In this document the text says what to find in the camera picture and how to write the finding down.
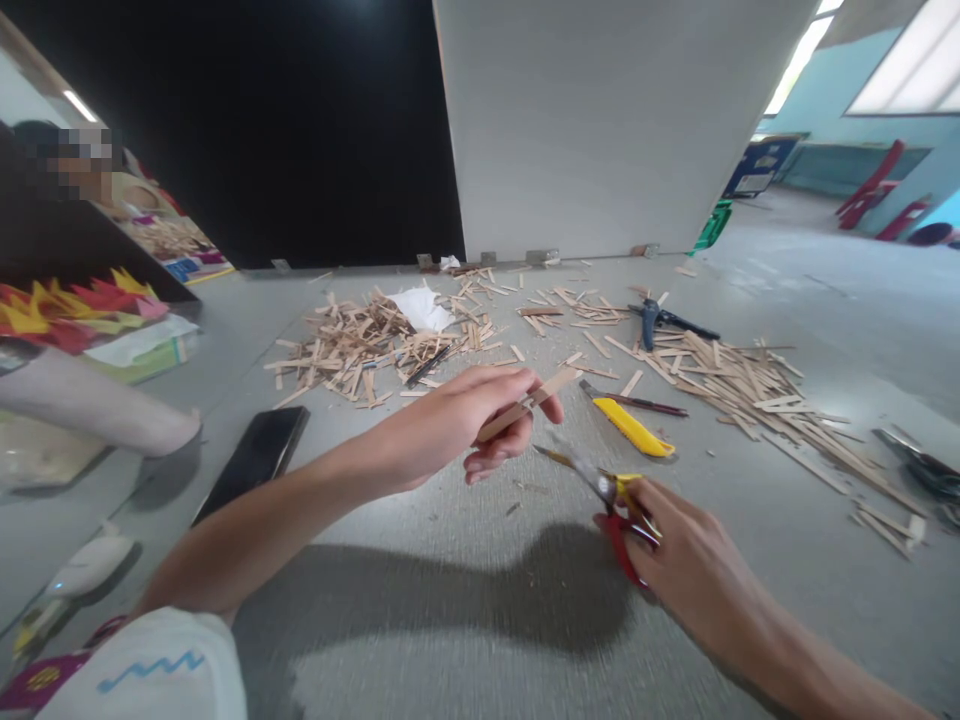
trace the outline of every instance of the window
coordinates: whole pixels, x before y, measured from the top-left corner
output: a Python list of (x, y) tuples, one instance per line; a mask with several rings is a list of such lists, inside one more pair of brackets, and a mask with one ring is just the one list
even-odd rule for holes
[(773, 93), (773, 99), (767, 106), (764, 115), (776, 115), (780, 112), (783, 103), (787, 101), (787, 96), (793, 90), (793, 86), (796, 85), (797, 78), (800, 77), (803, 68), (810, 62), (810, 56), (817, 49), (817, 45), (820, 44), (820, 40), (823, 39), (841, 5), (843, 5), (843, 0), (821, 1), (813, 22), (810, 23), (810, 27), (807, 28), (803, 37), (800, 38), (800, 42), (797, 43), (797, 49), (794, 51), (793, 57), (790, 58), (790, 64), (787, 65), (783, 77), (780, 78), (780, 84), (777, 85), (777, 90)]
[(927, 0), (848, 115), (960, 112), (960, 0)]

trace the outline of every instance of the white sleeve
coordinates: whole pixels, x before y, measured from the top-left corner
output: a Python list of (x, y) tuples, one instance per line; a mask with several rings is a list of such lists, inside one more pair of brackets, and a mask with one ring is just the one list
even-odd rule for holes
[(162, 608), (110, 638), (38, 720), (243, 720), (246, 695), (230, 628)]

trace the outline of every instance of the left hand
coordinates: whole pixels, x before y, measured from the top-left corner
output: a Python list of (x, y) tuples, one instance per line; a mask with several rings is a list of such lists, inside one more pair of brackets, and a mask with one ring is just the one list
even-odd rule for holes
[[(526, 450), (533, 416), (527, 413), (483, 443), (477, 442), (480, 428), (542, 384), (529, 368), (472, 367), (356, 440), (388, 470), (392, 486), (388, 492), (418, 487), (476, 446), (463, 461), (467, 485), (473, 485)], [(563, 422), (563, 406), (555, 395), (540, 408), (551, 422)]]

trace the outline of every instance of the red scissors handle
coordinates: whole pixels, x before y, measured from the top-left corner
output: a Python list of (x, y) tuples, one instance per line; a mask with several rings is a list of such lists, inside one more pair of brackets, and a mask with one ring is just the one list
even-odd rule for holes
[(637, 587), (649, 587), (643, 578), (637, 575), (637, 571), (633, 569), (633, 563), (630, 562), (630, 556), (627, 554), (627, 545), (624, 542), (623, 534), (629, 533), (645, 541), (654, 550), (660, 546), (660, 543), (657, 542), (655, 537), (631, 522), (629, 518), (625, 518), (617, 512), (607, 515), (605, 527), (607, 535), (610, 536), (610, 542), (613, 543), (613, 552), (617, 556), (617, 562), (620, 563), (620, 567), (630, 578), (630, 582)]

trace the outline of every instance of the blue zigzag pattern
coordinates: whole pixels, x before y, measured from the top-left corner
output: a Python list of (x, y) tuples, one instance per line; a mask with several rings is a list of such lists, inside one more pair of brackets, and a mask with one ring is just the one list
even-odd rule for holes
[(204, 660), (206, 660), (205, 656), (201, 655), (200, 657), (195, 657), (192, 650), (187, 650), (183, 655), (180, 656), (180, 659), (174, 663), (171, 663), (170, 660), (163, 657), (153, 663), (153, 665), (150, 667), (145, 668), (143, 665), (137, 662), (120, 673), (120, 676), (116, 680), (101, 680), (97, 685), (97, 690), (99, 690), (101, 694), (106, 695), (117, 685), (123, 682), (127, 675), (136, 675), (137, 677), (145, 678), (149, 677), (157, 670), (163, 670), (165, 673), (167, 673), (167, 675), (169, 675), (184, 664), (192, 672), (200, 667)]

